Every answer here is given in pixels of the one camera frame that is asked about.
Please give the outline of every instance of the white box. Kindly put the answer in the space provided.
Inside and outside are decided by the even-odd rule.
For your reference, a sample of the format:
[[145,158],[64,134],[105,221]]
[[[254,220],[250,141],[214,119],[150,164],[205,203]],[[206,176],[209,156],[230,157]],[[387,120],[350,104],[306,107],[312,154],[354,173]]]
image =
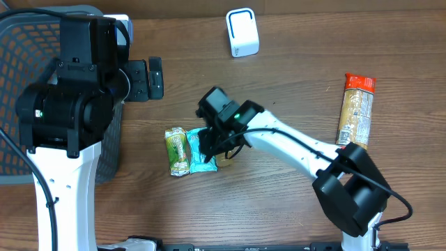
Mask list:
[[254,11],[250,8],[231,10],[226,14],[226,24],[233,57],[253,55],[259,51]]

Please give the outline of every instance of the food package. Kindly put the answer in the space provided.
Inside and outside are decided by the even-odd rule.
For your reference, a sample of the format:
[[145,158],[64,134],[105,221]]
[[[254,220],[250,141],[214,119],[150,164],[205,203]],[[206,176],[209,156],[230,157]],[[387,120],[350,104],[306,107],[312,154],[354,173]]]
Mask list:
[[172,176],[189,174],[190,166],[186,156],[186,132],[182,128],[172,128],[165,132],[169,169]]
[[346,73],[346,77],[336,144],[346,146],[353,142],[367,150],[376,79],[351,73]]
[[216,172],[217,165],[215,164],[215,156],[205,163],[206,156],[200,152],[200,139],[198,132],[206,128],[197,128],[186,133],[187,141],[190,147],[190,173],[195,172]]

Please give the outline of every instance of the gray basket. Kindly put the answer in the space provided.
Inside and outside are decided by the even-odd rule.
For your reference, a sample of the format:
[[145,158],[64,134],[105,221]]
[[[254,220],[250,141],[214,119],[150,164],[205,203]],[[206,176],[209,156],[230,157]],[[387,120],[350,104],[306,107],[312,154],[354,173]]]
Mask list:
[[[51,7],[67,14],[102,15],[92,6]],[[15,101],[23,89],[36,82],[48,62],[60,55],[59,18],[47,15],[15,15],[0,21],[0,126],[19,144]],[[102,141],[96,184],[114,178],[118,170],[122,105]],[[32,183],[31,171],[14,152],[0,143],[0,184]]]

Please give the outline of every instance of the wood grain surface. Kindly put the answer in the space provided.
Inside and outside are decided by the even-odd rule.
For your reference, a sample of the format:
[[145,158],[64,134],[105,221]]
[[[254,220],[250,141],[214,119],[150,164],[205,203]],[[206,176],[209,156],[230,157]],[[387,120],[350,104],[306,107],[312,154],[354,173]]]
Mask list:
[[[203,126],[194,115],[214,85],[334,143],[346,72],[377,78],[369,153],[413,205],[380,238],[446,250],[446,10],[258,17],[260,52],[231,58],[224,19],[137,20],[132,59],[161,56],[165,97],[125,105],[121,168],[95,191],[96,236],[196,245],[340,241],[311,183],[267,153],[232,167],[169,175],[164,130]],[[32,185],[0,187],[0,250],[37,248]],[[391,199],[384,218],[406,213]]]
[[249,7],[256,15],[338,13],[349,11],[438,10],[444,0],[6,0],[11,8],[87,4],[103,13],[125,13],[132,19],[224,17]]

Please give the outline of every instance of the black bracket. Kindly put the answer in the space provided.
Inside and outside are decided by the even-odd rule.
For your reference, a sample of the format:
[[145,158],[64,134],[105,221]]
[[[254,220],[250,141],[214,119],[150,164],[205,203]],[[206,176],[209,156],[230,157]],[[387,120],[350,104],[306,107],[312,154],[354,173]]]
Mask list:
[[124,66],[124,72],[130,81],[130,93],[125,102],[146,102],[160,100],[164,96],[164,79],[161,58],[150,57],[145,60],[131,60]]
[[[162,251],[342,251],[340,242],[312,243],[310,245],[215,245],[215,246],[193,246],[192,244],[159,244]],[[382,242],[377,251],[410,251],[407,243]]]

